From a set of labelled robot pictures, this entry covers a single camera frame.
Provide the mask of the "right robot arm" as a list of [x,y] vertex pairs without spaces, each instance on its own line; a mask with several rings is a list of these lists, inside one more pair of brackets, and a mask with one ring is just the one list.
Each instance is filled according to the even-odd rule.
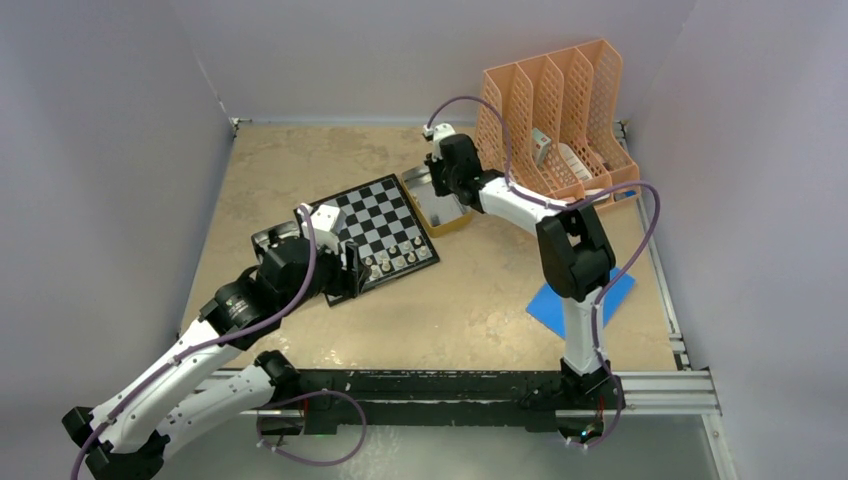
[[437,196],[453,197],[535,236],[544,279],[562,302],[561,392],[573,406],[588,405],[610,377],[602,293],[616,263],[596,210],[592,205],[569,209],[511,183],[498,170],[484,169],[471,137],[447,124],[426,129],[423,137],[432,148],[425,164]]

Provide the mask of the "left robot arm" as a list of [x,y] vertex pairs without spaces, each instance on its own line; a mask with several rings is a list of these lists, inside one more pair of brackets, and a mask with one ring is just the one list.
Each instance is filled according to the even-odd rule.
[[312,386],[279,351],[265,351],[227,383],[196,387],[281,326],[285,316],[319,294],[356,297],[366,280],[358,247],[324,234],[265,243],[257,262],[220,287],[173,346],[144,373],[96,407],[62,418],[78,446],[70,476],[151,479],[185,445],[254,407],[305,407],[321,397],[352,396]]

